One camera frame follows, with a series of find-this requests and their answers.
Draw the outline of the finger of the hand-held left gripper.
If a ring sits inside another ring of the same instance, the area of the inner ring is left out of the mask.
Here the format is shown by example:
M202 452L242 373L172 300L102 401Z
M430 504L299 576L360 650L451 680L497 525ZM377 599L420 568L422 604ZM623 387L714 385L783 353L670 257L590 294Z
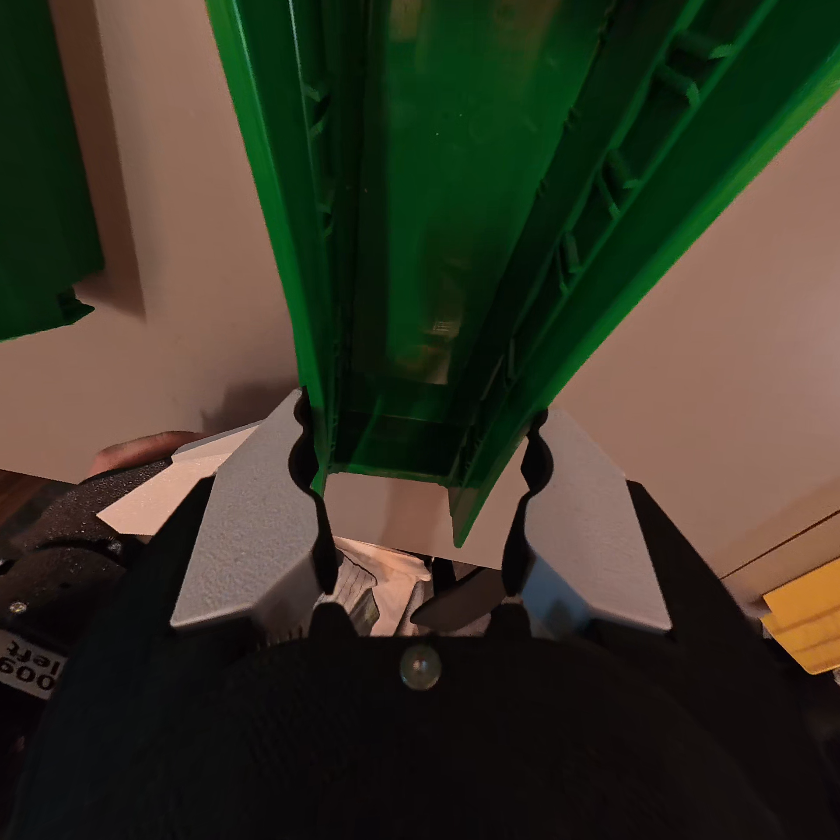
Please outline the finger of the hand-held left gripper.
M102 509L99 519L121 534L154 536L194 486L214 476L258 427L247 424L179 447L162 472Z

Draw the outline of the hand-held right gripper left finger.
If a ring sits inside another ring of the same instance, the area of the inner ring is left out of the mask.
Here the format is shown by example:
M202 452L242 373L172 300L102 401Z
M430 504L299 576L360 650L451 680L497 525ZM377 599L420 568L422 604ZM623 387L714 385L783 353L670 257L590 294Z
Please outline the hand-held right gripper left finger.
M308 627L340 572L318 472L309 396L297 389L217 469L174 630L239 618L265 634Z

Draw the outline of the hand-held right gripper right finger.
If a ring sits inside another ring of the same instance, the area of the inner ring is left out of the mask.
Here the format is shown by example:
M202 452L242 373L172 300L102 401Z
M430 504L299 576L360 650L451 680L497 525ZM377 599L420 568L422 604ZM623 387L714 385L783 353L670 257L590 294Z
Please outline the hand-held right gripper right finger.
M565 412L538 413L501 578L537 637L602 620L666 634L673 624L623 472Z

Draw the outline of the green plastic bin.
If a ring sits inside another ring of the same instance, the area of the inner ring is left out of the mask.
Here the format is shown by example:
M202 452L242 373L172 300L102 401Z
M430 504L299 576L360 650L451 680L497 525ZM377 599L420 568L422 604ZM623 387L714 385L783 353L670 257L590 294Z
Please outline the green plastic bin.
M104 268L47 2L1 2L1 341L71 325Z
M829 1L206 2L308 390L317 490L448 491L838 88Z

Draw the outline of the white patterned clothing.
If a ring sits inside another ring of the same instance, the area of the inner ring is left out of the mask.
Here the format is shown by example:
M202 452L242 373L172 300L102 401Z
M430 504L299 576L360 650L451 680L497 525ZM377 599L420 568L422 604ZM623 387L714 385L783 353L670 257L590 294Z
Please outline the white patterned clothing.
M335 589L363 637L478 636L508 599L498 570L335 538L342 561Z

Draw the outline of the yellow plastic bin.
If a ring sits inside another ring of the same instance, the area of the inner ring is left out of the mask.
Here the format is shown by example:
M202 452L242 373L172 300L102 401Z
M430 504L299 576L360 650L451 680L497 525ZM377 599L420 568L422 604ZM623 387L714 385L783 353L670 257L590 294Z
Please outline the yellow plastic bin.
M810 675L839 667L839 559L763 595L763 627Z

